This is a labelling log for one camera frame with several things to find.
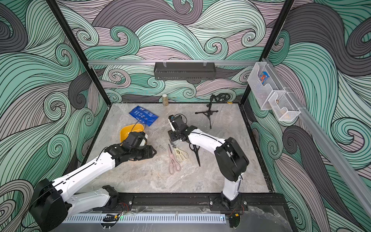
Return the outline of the cream kitchen shears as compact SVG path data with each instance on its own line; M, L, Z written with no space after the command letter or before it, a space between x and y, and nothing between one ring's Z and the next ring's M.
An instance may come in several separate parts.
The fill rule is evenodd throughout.
M187 152L181 150L178 146L176 146L171 140L170 144L174 150L174 157L178 163L182 163L183 161L187 160L189 158L189 155Z

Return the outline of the large black scissors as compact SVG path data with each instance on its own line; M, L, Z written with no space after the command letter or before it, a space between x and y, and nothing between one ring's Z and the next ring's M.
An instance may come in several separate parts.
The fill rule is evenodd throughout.
M198 165L201 166L200 158L199 158L199 149L200 149L200 147L197 146L197 145L194 145L194 144L189 144L189 148L194 152L194 154L196 156L196 159L197 159L197 162L198 162Z

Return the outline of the yellow storage box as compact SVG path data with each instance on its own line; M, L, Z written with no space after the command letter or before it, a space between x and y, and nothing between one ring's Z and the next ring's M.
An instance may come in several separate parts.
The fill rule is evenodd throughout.
M120 133L119 133L120 134L120 142L123 142L124 140L126 140L128 135L131 132L142 132L144 130L145 130L144 125L142 125L140 123L125 126L120 130Z

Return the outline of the pink handled scissors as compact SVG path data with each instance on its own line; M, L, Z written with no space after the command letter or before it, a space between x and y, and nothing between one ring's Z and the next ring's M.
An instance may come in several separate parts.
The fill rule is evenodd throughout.
M175 172L181 171L180 164L176 161L175 156L173 154L173 150L170 144L168 144L169 147L169 158L170 158L170 164L169 164L169 173L170 175L174 175Z

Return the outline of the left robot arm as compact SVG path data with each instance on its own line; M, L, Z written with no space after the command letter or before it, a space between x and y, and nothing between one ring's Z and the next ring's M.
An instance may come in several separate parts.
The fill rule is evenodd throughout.
M156 150L149 145L124 148L112 145L98 157L55 180L39 181L34 189L29 212L42 232L57 228L70 216L90 209L114 210L119 207L119 193L111 186L79 194L96 177L127 161L151 159Z

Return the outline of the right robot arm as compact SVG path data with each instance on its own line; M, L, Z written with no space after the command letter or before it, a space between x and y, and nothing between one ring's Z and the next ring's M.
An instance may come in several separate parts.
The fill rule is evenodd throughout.
M225 178L221 196L228 203L237 199L242 174L246 171L249 160L234 138L217 138L194 126L183 131L169 130L168 135L172 142L181 140L214 154L219 170Z

